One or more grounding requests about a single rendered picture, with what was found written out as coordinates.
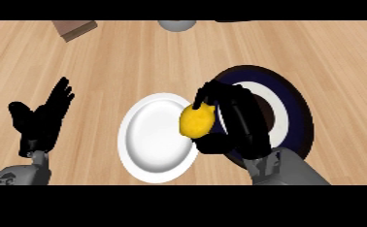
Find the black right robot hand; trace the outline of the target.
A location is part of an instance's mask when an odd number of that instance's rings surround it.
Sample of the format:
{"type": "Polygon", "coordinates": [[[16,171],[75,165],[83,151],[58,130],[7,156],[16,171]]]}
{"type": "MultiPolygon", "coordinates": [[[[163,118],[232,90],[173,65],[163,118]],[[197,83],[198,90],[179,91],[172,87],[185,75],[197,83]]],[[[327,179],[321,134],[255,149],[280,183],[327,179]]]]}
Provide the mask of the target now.
{"type": "Polygon", "coordinates": [[[252,91],[240,85],[212,80],[198,89],[194,110],[200,108],[201,102],[219,107],[226,133],[207,133],[194,139],[198,151],[203,154],[226,154],[237,149],[247,160],[268,156],[271,144],[266,122],[252,91]]]}

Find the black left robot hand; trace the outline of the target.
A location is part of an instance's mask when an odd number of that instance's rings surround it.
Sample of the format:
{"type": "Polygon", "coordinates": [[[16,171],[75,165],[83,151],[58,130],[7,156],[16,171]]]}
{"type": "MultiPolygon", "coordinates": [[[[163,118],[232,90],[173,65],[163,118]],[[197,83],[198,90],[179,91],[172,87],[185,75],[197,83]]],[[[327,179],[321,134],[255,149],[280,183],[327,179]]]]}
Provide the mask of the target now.
{"type": "Polygon", "coordinates": [[[70,80],[61,78],[46,103],[34,111],[24,102],[9,104],[13,127],[21,133],[21,157],[28,158],[37,150],[53,149],[73,98],[70,80]]]}

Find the yellow lemon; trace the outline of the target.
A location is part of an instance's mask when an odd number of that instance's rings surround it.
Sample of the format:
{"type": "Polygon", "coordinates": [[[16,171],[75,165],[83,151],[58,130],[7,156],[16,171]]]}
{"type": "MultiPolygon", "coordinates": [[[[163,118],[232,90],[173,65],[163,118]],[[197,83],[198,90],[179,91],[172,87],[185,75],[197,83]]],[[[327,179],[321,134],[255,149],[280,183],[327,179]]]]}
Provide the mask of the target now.
{"type": "Polygon", "coordinates": [[[195,110],[188,106],[179,116],[179,133],[182,136],[197,139],[203,137],[213,126],[215,122],[215,106],[201,103],[195,110]]]}

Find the dark blue and white plate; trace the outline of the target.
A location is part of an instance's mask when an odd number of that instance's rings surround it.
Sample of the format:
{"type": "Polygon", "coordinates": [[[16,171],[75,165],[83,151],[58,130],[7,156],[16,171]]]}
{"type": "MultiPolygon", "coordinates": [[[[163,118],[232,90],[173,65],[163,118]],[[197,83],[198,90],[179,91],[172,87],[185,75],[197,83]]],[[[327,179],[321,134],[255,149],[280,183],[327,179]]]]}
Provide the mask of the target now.
{"type": "Polygon", "coordinates": [[[274,71],[253,65],[226,69],[215,79],[252,91],[266,119],[271,147],[284,147],[305,158],[314,142],[314,123],[293,84],[274,71]]]}

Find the brown wooden block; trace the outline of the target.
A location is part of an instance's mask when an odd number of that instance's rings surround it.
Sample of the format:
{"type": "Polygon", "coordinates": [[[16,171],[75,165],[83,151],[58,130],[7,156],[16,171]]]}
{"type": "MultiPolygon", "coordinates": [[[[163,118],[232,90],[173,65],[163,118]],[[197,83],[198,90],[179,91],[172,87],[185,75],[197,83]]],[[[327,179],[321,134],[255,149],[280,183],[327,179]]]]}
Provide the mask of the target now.
{"type": "Polygon", "coordinates": [[[95,20],[53,20],[53,25],[67,42],[98,27],[95,20]]]}

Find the grey round object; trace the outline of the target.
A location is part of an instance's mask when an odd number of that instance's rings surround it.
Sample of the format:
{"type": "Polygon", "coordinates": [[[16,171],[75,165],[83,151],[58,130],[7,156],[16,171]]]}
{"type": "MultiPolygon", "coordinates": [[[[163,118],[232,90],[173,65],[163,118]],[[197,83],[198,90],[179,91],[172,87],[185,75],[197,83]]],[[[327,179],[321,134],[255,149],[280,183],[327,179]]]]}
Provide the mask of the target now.
{"type": "Polygon", "coordinates": [[[160,20],[160,27],[170,32],[182,32],[189,30],[195,25],[194,20],[160,20]]]}

